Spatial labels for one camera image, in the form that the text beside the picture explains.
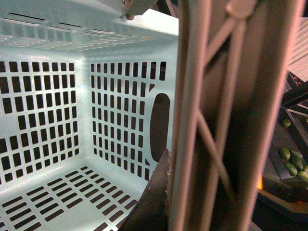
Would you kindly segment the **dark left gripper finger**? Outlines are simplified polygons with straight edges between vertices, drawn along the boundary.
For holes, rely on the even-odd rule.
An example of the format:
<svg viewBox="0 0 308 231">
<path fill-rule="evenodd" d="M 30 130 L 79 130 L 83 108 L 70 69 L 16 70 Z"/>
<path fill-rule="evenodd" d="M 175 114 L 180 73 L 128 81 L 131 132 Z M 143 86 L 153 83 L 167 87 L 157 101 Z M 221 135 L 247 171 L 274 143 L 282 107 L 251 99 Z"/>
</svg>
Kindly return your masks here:
<svg viewBox="0 0 308 231">
<path fill-rule="evenodd" d="M 168 230 L 168 183 L 171 152 L 166 149 L 140 199 L 124 219 L 120 231 Z"/>
</svg>

